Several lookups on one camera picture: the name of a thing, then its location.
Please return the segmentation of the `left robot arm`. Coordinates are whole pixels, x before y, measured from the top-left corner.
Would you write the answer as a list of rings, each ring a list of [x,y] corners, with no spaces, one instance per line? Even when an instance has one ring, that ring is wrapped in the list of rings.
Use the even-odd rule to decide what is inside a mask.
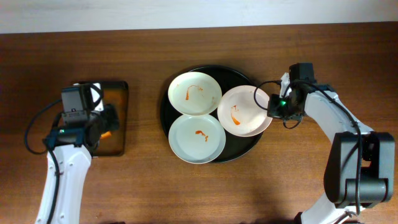
[[[61,92],[63,110],[43,144],[47,176],[36,223],[78,223],[85,177],[100,139],[119,129],[116,108],[104,104],[100,83]]]

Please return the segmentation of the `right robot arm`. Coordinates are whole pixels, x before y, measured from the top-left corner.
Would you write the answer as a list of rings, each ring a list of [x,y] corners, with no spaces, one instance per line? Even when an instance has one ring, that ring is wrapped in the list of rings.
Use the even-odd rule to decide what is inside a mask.
[[[390,201],[394,191],[395,140],[358,120],[328,85],[281,78],[283,109],[298,106],[331,142],[323,178],[324,193],[295,223],[344,223],[353,215]]]

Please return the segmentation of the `pink plate with sauce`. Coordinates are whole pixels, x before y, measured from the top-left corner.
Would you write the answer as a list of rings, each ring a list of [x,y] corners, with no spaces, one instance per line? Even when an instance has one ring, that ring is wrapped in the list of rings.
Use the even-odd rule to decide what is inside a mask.
[[[272,122],[267,116],[270,96],[250,85],[241,85],[228,90],[217,108],[218,120],[224,129],[239,137],[250,137],[262,133]]]

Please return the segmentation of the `grey plate with sauce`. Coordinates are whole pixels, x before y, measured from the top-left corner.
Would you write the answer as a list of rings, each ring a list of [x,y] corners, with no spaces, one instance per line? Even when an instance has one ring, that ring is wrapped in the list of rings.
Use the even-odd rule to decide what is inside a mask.
[[[182,115],[171,125],[169,145],[174,154],[191,164],[215,160],[226,144],[225,130],[213,116]]]

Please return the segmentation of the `cream plate with sauce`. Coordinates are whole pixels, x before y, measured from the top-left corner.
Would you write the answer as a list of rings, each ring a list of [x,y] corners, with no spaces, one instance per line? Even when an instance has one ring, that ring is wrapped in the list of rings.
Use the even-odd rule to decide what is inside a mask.
[[[222,91],[213,77],[202,72],[187,72],[172,80],[167,96],[181,114],[201,116],[217,109]]]

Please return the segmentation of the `green orange sponge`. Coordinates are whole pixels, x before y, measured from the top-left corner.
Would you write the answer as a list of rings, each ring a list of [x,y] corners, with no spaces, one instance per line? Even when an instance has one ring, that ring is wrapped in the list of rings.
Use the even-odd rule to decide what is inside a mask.
[[[100,139],[106,139],[106,138],[109,138],[109,137],[111,137],[111,136],[112,136],[111,132],[110,132],[110,131],[107,131],[107,132],[105,132],[105,133],[103,133],[103,134],[101,135]]]

